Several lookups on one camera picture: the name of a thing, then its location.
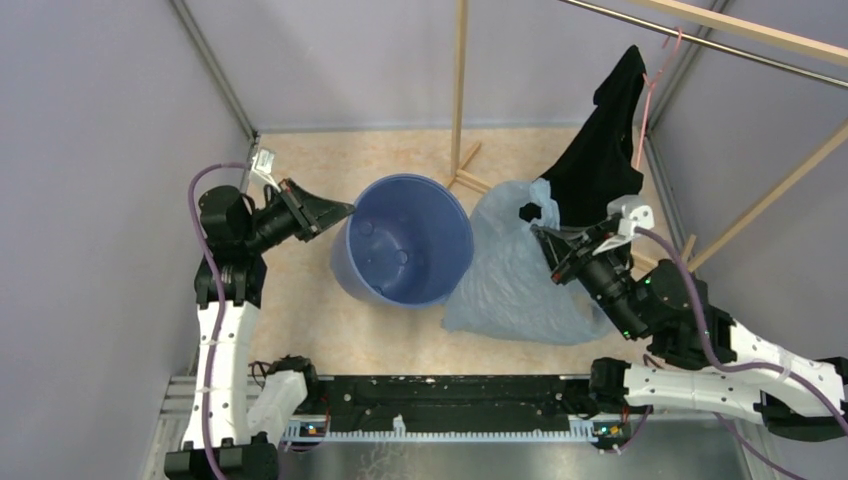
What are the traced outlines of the light blue trash bag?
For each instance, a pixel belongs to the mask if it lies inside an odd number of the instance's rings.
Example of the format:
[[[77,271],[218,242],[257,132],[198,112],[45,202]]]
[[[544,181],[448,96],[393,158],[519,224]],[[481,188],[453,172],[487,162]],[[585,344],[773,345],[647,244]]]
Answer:
[[[473,260],[446,303],[443,328],[563,346],[611,333],[612,322],[579,281],[557,285],[551,279],[531,229],[559,220],[544,179],[491,188],[470,215]]]

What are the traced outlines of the blue plastic trash bin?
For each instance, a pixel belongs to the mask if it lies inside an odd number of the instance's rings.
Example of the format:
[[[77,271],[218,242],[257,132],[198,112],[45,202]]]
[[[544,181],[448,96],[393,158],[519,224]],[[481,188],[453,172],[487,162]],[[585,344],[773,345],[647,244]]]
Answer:
[[[339,286],[367,303],[444,304],[474,256],[471,223],[458,199],[431,178],[401,173],[369,185],[354,207],[332,245]]]

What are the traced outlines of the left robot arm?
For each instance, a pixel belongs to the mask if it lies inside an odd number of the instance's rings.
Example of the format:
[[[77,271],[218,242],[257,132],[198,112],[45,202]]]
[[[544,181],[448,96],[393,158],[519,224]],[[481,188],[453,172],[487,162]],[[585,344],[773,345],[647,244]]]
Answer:
[[[319,404],[314,366],[301,356],[272,366],[257,400],[247,400],[248,352],[267,274],[263,255],[290,238],[314,239],[355,208],[291,179],[267,185],[264,195],[258,208],[238,188],[218,186],[191,206],[203,251],[194,279],[198,376],[180,446],[165,456],[169,479],[275,479],[291,417]]]

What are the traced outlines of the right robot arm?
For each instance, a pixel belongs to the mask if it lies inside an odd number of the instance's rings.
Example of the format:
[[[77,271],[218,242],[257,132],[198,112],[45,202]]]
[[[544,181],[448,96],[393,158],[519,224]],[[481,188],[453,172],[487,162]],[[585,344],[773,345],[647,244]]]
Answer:
[[[594,409],[678,407],[744,419],[796,441],[846,436],[846,358],[808,359],[755,334],[710,304],[706,283],[677,255],[633,278],[629,247],[600,249],[612,237],[608,221],[575,236],[531,230],[553,283],[579,282],[625,339],[649,340],[648,352],[670,367],[594,361],[586,385]]]

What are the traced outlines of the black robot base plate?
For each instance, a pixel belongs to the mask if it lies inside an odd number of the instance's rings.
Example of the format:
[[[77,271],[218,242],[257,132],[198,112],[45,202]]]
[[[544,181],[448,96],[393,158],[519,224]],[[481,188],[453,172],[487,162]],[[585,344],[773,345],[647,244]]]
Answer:
[[[584,376],[319,376],[298,415],[330,422],[332,433],[388,431],[401,417],[412,433],[566,431],[578,420],[644,413],[589,391]]]

